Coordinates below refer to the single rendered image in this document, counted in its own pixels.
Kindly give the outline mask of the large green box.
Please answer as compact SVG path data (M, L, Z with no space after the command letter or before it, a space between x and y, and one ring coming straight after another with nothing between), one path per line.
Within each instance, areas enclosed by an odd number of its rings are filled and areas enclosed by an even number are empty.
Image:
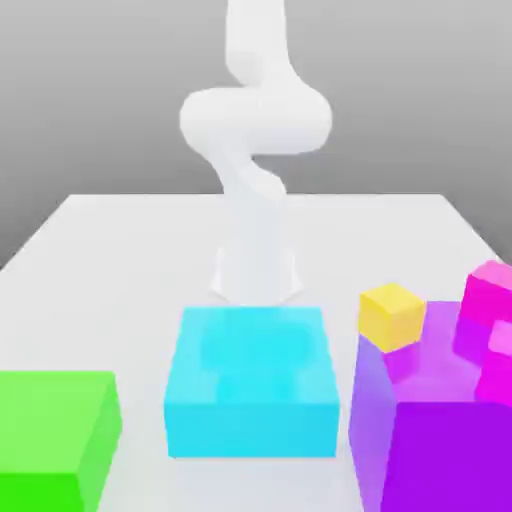
M111 371L0 371L0 512L98 512L121 431Z

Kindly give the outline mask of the large purple box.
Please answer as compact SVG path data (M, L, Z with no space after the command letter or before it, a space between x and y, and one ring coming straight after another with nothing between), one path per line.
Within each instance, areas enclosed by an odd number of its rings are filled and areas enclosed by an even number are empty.
M512 407L478 401L452 350L460 305L431 301L419 342L359 337L349 443L363 512L512 512Z

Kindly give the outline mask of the large cyan box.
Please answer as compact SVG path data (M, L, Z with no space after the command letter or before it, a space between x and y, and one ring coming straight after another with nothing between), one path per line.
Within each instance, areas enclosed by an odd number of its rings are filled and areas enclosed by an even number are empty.
M175 458L330 458L340 398L318 307L187 307L164 420Z

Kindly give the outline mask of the small yellow cube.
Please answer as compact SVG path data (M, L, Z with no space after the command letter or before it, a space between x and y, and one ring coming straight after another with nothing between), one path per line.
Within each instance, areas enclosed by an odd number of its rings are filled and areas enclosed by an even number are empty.
M427 303L398 283L389 283L360 294L358 332L390 353L418 342Z

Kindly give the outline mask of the small magenta cube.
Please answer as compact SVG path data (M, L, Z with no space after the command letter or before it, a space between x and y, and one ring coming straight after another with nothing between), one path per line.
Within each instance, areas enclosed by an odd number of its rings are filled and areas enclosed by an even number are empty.
M512 408L512 323L494 323L474 395Z
M480 366L496 321L512 323L512 265L489 260L466 279L454 352Z

